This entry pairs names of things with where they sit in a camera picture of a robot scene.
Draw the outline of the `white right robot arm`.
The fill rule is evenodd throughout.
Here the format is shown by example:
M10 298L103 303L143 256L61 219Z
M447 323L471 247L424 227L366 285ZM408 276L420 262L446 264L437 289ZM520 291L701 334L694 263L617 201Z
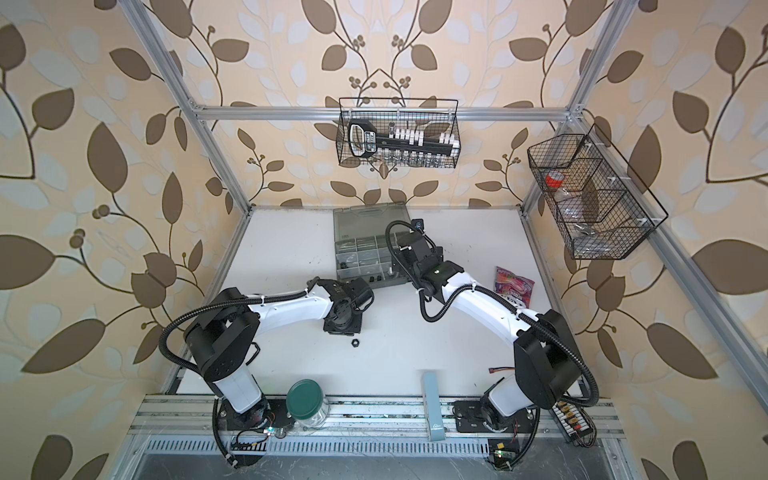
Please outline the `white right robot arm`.
M481 285L444 258L417 220L389 223L385 241L397 268L416 289L426 322L436 323L455 308L512 348L514 374L497 381L480 400L480 421L486 428L504 431L516 414L530 410L538 417L559 402L577 407L598 403L596 378L561 314L518 306Z

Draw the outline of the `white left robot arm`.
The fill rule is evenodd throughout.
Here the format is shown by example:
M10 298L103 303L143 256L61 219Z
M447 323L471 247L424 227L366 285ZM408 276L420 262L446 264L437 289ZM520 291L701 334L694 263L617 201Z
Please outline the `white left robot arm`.
M304 289L274 295L223 290L163 329L158 349L165 359L200 376L220 400L240 415L266 408L265 395L249 369L260 351L258 335L300 322L320 322L324 332L353 336L374 293L360 278L315 277Z

